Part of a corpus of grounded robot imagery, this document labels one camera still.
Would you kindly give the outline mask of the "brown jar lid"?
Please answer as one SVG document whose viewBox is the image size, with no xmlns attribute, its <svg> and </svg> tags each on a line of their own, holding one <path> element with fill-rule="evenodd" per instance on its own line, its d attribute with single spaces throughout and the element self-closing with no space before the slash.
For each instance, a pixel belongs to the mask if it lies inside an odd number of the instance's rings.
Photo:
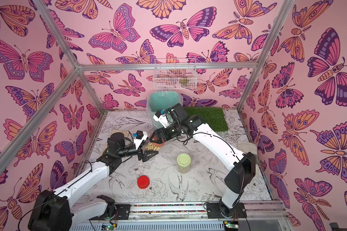
<svg viewBox="0 0 347 231">
<path fill-rule="evenodd" d="M 152 134 L 149 141 L 157 147 L 165 145 L 165 137 L 163 135 Z"/>
</svg>

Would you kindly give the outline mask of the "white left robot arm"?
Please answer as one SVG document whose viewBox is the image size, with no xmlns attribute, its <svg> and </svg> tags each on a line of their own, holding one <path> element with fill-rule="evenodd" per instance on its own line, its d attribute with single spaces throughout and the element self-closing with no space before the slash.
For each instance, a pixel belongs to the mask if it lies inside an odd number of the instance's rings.
<svg viewBox="0 0 347 231">
<path fill-rule="evenodd" d="M 107 140 L 107 147 L 101 156 L 69 183 L 53 191 L 44 190 L 36 199 L 30 212 L 28 229 L 30 231 L 68 231 L 72 227 L 100 217 L 116 219 L 116 202 L 109 196 L 99 195 L 95 200 L 77 206 L 76 202 L 94 185 L 111 175 L 128 158 L 137 156 L 146 162 L 158 154 L 144 146 L 153 141 L 154 135 L 137 131 L 131 138 L 116 132 Z"/>
</svg>

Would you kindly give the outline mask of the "brown lid peanut jar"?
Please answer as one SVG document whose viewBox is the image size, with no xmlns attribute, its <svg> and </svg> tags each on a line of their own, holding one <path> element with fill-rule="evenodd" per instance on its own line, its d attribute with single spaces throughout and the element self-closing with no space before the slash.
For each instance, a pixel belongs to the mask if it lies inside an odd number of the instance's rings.
<svg viewBox="0 0 347 231">
<path fill-rule="evenodd" d="M 145 151 L 159 151 L 161 147 L 159 147 L 156 143 L 147 142 L 144 146 Z"/>
</svg>

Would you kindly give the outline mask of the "red jar lid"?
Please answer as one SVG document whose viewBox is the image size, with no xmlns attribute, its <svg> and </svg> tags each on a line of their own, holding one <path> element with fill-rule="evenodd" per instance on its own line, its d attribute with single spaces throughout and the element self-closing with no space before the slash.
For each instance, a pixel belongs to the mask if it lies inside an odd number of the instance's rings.
<svg viewBox="0 0 347 231">
<path fill-rule="evenodd" d="M 146 189 L 150 185 L 150 179 L 148 176 L 143 175 L 137 179 L 137 185 L 140 189 Z"/>
</svg>

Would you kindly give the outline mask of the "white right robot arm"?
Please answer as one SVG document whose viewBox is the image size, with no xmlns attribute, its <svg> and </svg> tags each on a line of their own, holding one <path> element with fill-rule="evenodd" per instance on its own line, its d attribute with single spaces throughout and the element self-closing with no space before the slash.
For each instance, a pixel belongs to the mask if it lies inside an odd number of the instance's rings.
<svg viewBox="0 0 347 231">
<path fill-rule="evenodd" d="M 187 142 L 190 139 L 203 144 L 228 170 L 224 178 L 225 193 L 219 201 L 219 211 L 226 217 L 236 213 L 245 187 L 252 181 L 256 174 L 256 157 L 251 152 L 244 153 L 221 138 L 210 125 L 198 115 L 189 115 L 181 104 L 156 111 L 154 121 L 162 127 L 155 130 L 150 141 L 162 144 L 172 139 L 185 135 Z"/>
</svg>

